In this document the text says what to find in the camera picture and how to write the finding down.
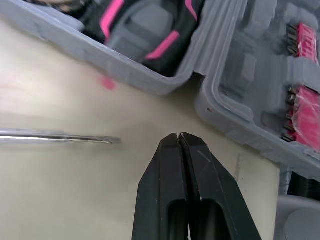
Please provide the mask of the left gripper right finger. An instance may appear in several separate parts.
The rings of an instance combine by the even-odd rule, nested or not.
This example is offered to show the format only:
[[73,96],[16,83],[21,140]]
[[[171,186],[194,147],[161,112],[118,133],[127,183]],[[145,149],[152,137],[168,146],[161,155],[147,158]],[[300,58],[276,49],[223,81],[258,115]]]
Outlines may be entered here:
[[199,137],[182,132],[193,240],[258,240],[259,231],[235,178]]

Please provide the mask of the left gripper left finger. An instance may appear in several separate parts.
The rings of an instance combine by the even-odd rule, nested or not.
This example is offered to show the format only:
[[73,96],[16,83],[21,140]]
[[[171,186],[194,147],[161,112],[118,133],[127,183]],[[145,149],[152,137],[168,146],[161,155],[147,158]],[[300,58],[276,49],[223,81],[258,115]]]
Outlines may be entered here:
[[163,138],[137,188],[133,240],[187,240],[190,234],[183,139]]

